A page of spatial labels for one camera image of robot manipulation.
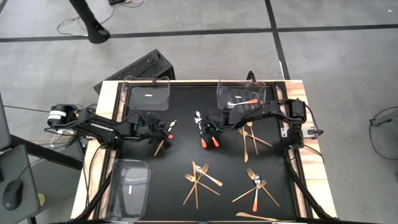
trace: clear plastic bin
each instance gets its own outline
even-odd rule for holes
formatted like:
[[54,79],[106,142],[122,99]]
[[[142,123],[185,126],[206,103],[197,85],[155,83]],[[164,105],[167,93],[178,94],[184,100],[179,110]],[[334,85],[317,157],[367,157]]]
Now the clear plastic bin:
[[[222,110],[231,110],[229,122],[238,122],[242,115],[264,104],[266,100],[266,84],[264,82],[253,82],[241,80],[231,82],[220,80],[217,86],[217,107]],[[255,103],[236,105],[231,104],[255,101]]]
[[124,79],[121,101],[132,110],[164,111],[169,108],[170,80],[128,76]]
[[116,160],[106,211],[100,216],[108,222],[134,223],[145,214],[150,170],[145,161]]

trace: black cable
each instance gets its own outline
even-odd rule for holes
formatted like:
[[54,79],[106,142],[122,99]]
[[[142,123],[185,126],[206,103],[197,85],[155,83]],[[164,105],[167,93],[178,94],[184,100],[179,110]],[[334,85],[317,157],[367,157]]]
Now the black cable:
[[[113,6],[113,10],[112,10],[111,15],[110,15],[108,18],[106,18],[104,21],[100,22],[100,24],[104,24],[106,21],[110,20],[110,19],[112,18],[113,14],[114,14],[114,10],[115,10],[115,6]],[[71,33],[63,33],[63,32],[60,32],[60,26],[61,26],[65,21],[75,21],[75,20],[77,20],[77,23],[78,23],[78,25],[80,26],[80,28],[82,28],[83,30],[87,30],[86,28],[84,28],[84,27],[80,24],[80,16],[78,16],[78,17],[73,18],[73,19],[65,19],[64,21],[62,21],[62,22],[57,26],[57,31],[58,31],[58,33],[60,33],[60,34],[62,34],[62,35],[70,35],[70,36],[72,36],[72,37],[87,37],[87,35],[73,35],[73,34],[71,34]]]
[[37,110],[37,109],[32,109],[32,108],[23,108],[23,107],[19,107],[19,106],[8,106],[8,105],[4,105],[3,107],[14,108],[14,109],[21,109],[21,110],[30,110],[30,111],[43,112],[43,113],[49,113],[49,111],[45,111],[45,110]]
[[168,121],[168,122],[177,121],[177,120],[167,120],[167,119],[162,119],[162,118],[155,118],[155,117],[149,116],[149,115],[147,116],[147,118],[155,119],[155,120],[158,120],[158,121]]
[[151,134],[153,134],[152,128],[149,126],[149,124],[148,124],[148,122],[147,122],[145,116],[142,115],[142,113],[140,113],[140,112],[138,112],[138,111],[135,111],[135,112],[133,112],[133,113],[127,115],[122,121],[116,122],[116,123],[119,123],[119,124],[120,124],[120,123],[124,123],[124,122],[126,122],[132,115],[134,115],[134,114],[138,114],[138,115],[144,120],[144,123],[148,126],[148,130],[150,131]]
[[130,7],[130,8],[134,8],[134,7],[140,7],[142,6],[142,4],[144,3],[144,1],[141,1],[140,4],[136,5],[136,6],[127,6],[128,4],[132,3],[133,1],[129,1],[128,3],[126,2],[121,2],[120,5],[123,7]]
[[92,106],[96,106],[96,105],[97,105],[96,103],[92,103],[92,104],[88,105],[88,106],[86,107],[86,109],[91,108]]
[[90,161],[90,166],[89,166],[89,168],[88,168],[88,183],[87,183],[87,185],[88,185],[88,187],[87,187],[87,197],[88,197],[88,198],[89,198],[89,196],[88,196],[88,191],[90,190],[91,169],[92,169],[92,166],[93,166],[93,160],[95,159],[95,155],[97,154],[97,152],[99,151],[99,149],[101,149],[101,145],[98,146],[97,150],[94,152],[94,155],[93,155],[93,157],[91,158],[91,161]]
[[310,111],[311,117],[312,117],[313,125],[315,125],[315,127],[316,127],[316,129],[317,129],[317,131],[318,131],[319,128],[318,128],[318,125],[317,125],[317,121],[315,120],[315,117],[314,117],[314,115],[313,115],[313,113],[312,113],[311,108],[310,108],[307,104],[305,104],[305,107],[308,108],[308,110]]
[[79,19],[80,18],[80,16],[78,16],[78,17],[76,17],[76,18],[73,18],[73,19],[64,19],[60,24],[58,24],[58,26],[57,26],[57,31],[58,31],[58,33],[60,33],[60,34],[62,34],[62,35],[70,35],[70,36],[72,36],[72,37],[87,37],[87,35],[73,35],[73,34],[71,34],[71,33],[64,33],[64,32],[61,32],[60,31],[60,27],[61,27],[61,25],[64,23],[64,22],[66,22],[66,21],[75,21],[75,20],[77,20],[77,19]]
[[88,182],[87,182],[87,177],[86,177],[86,166],[85,166],[85,159],[86,159],[86,157],[85,156],[82,156],[82,159],[83,159],[83,175],[85,176],[85,184],[86,184],[86,192],[87,192],[87,194],[86,194],[86,207],[88,206],[88,202],[90,201],[90,198],[89,198],[89,196],[88,196]]
[[[269,104],[269,103],[271,103],[271,102],[281,102],[281,101],[285,101],[285,100],[271,100],[271,101],[267,101],[267,102],[265,102],[263,105],[258,106],[256,109],[254,109],[254,110],[252,110],[252,111],[246,113],[246,114],[243,115],[242,117],[240,117],[239,120],[242,120],[242,119],[244,119],[246,116],[248,116],[248,115],[250,115],[250,114],[253,114],[253,113],[256,112],[257,110],[259,110],[260,108],[264,107],[265,105],[267,105],[267,104]],[[214,125],[215,127],[217,127],[217,125],[214,123],[214,121],[213,121],[212,119],[209,119],[209,120],[210,120],[210,122],[212,123],[212,125]],[[228,129],[220,129],[220,128],[217,128],[217,129],[218,129],[219,131],[221,131],[221,132],[231,131],[232,129],[235,128],[236,125],[237,125],[237,123],[235,123],[234,125],[232,125],[232,126],[231,126],[230,128],[228,128]]]
[[[375,119],[377,118],[377,116],[379,116],[379,114],[381,114],[381,113],[383,113],[383,112],[385,112],[385,111],[387,111],[387,110],[394,109],[394,108],[398,108],[398,106],[391,106],[391,107],[389,107],[389,108],[386,108],[386,109],[381,110],[381,111],[378,112],[376,115],[374,115],[374,117],[373,117],[372,120],[375,120]],[[383,156],[382,154],[380,154],[379,151],[377,151],[376,147],[374,147],[374,144],[373,144],[372,131],[371,131],[371,130],[372,130],[372,125],[369,124],[369,139],[370,139],[370,141],[371,141],[373,150],[374,150],[379,156],[381,156],[381,157],[383,157],[383,158],[385,158],[385,159],[392,160],[392,161],[398,160],[398,158],[389,158],[389,157]]]
[[[67,124],[57,124],[57,125],[54,125],[54,128],[63,128],[63,129],[74,128],[75,126],[78,126],[79,124],[84,123],[84,122],[88,121],[89,119],[91,119],[91,118],[87,118],[87,119],[84,119],[81,121],[71,121]],[[51,129],[53,129],[53,128],[44,128],[44,131],[48,132],[48,133],[52,133],[52,134],[59,134],[61,136],[74,136],[75,135],[75,134],[60,134],[60,133],[56,133],[53,131],[49,131]]]
[[28,166],[26,166],[26,167],[22,170],[22,172],[18,175],[17,180],[22,176],[22,174],[25,172],[26,169],[28,169],[28,168],[29,168],[32,164],[34,164],[35,162],[39,162],[39,161],[41,161],[42,159],[44,159],[44,158],[40,158],[40,159],[38,159],[38,160],[36,160],[36,161],[34,161],[34,162],[31,162]]
[[325,163],[325,160],[324,160],[324,158],[323,158],[322,153],[320,153],[319,151],[317,151],[316,149],[314,149],[314,148],[312,148],[312,147],[310,147],[310,146],[308,146],[308,145],[304,145],[304,146],[307,147],[309,150],[313,151],[315,154],[317,154],[317,155],[319,155],[320,157],[322,157],[322,162]]

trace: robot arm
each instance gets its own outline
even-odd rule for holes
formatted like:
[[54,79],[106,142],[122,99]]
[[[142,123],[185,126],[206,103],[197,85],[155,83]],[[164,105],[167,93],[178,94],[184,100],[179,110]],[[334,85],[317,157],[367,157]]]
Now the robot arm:
[[[287,105],[287,114],[280,110],[281,105]],[[200,119],[199,127],[201,138],[209,144],[212,139],[217,138],[222,132],[232,131],[242,128],[247,122],[257,121],[259,119],[276,118],[291,124],[288,130],[287,141],[292,147],[303,147],[302,124],[307,120],[305,103],[301,100],[275,100],[265,102],[256,109],[242,113],[240,119],[234,121],[231,113],[237,113],[233,110],[223,110],[220,115],[209,115]],[[199,112],[195,113],[195,121],[198,119]]]
[[138,112],[135,122],[113,121],[94,114],[91,110],[79,110],[75,105],[58,104],[51,107],[47,124],[53,129],[72,129],[82,135],[92,136],[111,149],[121,147],[123,141],[166,140],[169,136],[166,123],[153,114],[144,117]]

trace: fork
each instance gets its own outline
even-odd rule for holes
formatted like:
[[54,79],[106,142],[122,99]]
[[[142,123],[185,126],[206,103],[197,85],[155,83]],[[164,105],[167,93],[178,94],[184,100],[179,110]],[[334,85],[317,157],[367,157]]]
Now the fork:
[[246,172],[248,173],[250,179],[254,180],[256,178],[256,174],[250,168],[246,169]]
[[272,145],[269,144],[268,142],[263,141],[263,140],[261,140],[261,139],[255,137],[255,136],[253,136],[253,135],[251,135],[251,134],[248,134],[247,131],[243,132],[241,129],[239,129],[239,133],[242,134],[242,135],[243,135],[243,133],[244,133],[245,136],[249,136],[250,138],[255,139],[256,141],[258,141],[259,143],[261,143],[261,144],[263,144],[263,145],[265,145],[265,146],[267,146],[267,147],[272,147]]
[[[189,180],[190,182],[195,182],[195,181],[196,181],[195,178],[194,178],[192,175],[190,175],[190,174],[185,174],[185,178],[186,178],[187,180]],[[199,181],[196,181],[196,182],[197,182],[198,184],[202,185],[202,187],[204,187],[204,188],[208,189],[209,191],[213,192],[214,194],[217,194],[218,196],[220,196],[220,194],[219,194],[217,191],[215,191],[215,190],[213,190],[213,189],[207,187],[206,185],[204,185],[203,183],[201,183],[201,182],[199,182]]]
[[206,173],[204,173],[204,172],[202,171],[202,169],[200,168],[200,166],[197,166],[196,170],[197,170],[198,173],[207,176],[210,180],[212,180],[214,183],[216,183],[216,184],[219,185],[220,187],[223,186],[223,183],[222,183],[221,181],[216,180],[216,179],[210,177],[209,175],[207,175]]
[[246,148],[246,135],[243,134],[243,146],[244,146],[244,162],[249,160],[248,149]]
[[[207,164],[203,165],[203,168],[202,168],[203,173],[206,173],[208,169],[209,169],[209,165],[207,165]],[[200,177],[203,176],[203,173],[200,173],[200,176],[198,177],[198,180],[197,180],[197,181],[200,180]],[[188,196],[186,197],[184,203],[182,203],[183,205],[185,205],[185,203],[187,202],[189,196],[191,196],[191,194],[192,194],[192,192],[193,192],[194,189],[195,189],[195,186],[192,187],[192,189],[191,189],[191,191],[189,192]]]
[[271,198],[271,200],[273,200],[274,201],[274,203],[278,206],[278,207],[280,207],[280,205],[278,204],[278,202],[276,202],[276,200],[273,198],[273,196],[268,192],[268,190],[264,187],[264,186],[260,186],[265,192],[266,192],[266,194]]
[[[253,127],[252,127],[253,126],[253,122],[249,121],[246,124],[249,126],[250,132],[254,136]],[[256,139],[255,138],[253,138],[253,144],[254,144],[254,149],[256,150],[256,154],[258,156],[259,152],[257,151],[257,144],[256,144]]]
[[259,175],[256,175],[256,177],[254,178],[254,183],[256,184],[256,197],[254,198],[253,211],[256,212],[257,211],[257,196],[258,196],[259,188],[260,188],[259,184],[261,183]]
[[[260,182],[260,187],[264,187],[267,184],[267,182],[265,180],[262,180]],[[253,187],[252,189],[248,190],[247,192],[243,193],[241,196],[237,197],[236,199],[234,199],[232,202],[237,201],[238,199],[240,199],[241,197],[247,195],[248,193],[252,192],[253,190],[255,190],[257,188],[257,186]]]
[[[177,122],[177,120],[175,120],[175,121],[173,121],[173,122],[170,123],[169,133],[170,133],[171,130],[173,129],[173,127],[174,127],[174,125],[175,125],[176,122]],[[159,146],[157,146],[157,149],[156,149],[156,151],[155,151],[155,155],[154,155],[154,156],[157,155],[157,153],[159,152],[160,148],[163,146],[163,143],[164,143],[164,140],[162,140],[162,141],[159,143]]]
[[[193,177],[195,178],[195,180],[197,179],[197,173],[195,172],[195,168],[196,168],[196,164],[195,162],[192,161],[192,171],[193,171]],[[197,210],[199,209],[199,204],[198,204],[198,188],[197,188],[197,182],[195,181],[193,183],[193,187],[195,188],[195,199],[197,202]]]

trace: black floor tape line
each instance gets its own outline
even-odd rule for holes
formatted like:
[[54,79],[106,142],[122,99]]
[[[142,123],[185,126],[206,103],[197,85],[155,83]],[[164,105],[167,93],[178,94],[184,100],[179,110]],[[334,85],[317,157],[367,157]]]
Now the black floor tape line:
[[[277,32],[321,32],[339,30],[371,30],[371,29],[398,29],[398,24],[360,25],[360,26],[331,26],[331,27],[288,27],[276,28]],[[142,32],[111,34],[111,39],[136,38],[136,37],[171,37],[184,35],[212,35],[212,34],[258,34],[274,32],[271,28],[241,28],[241,29],[214,29],[214,30],[183,30],[167,32]],[[45,42],[61,40],[86,40],[87,37],[53,36],[53,37],[5,37],[0,38],[0,43],[8,42]]]
[[8,0],[2,0],[2,2],[0,3],[0,13],[4,9],[4,6],[6,6],[7,1]]
[[285,59],[284,50],[282,48],[282,43],[280,42],[279,33],[276,26],[274,11],[272,10],[271,0],[265,0],[267,6],[267,12],[269,16],[269,22],[271,23],[272,35],[274,36],[276,51],[279,58],[279,63],[282,69],[282,76],[285,80],[290,80],[289,71],[287,70],[287,64]]

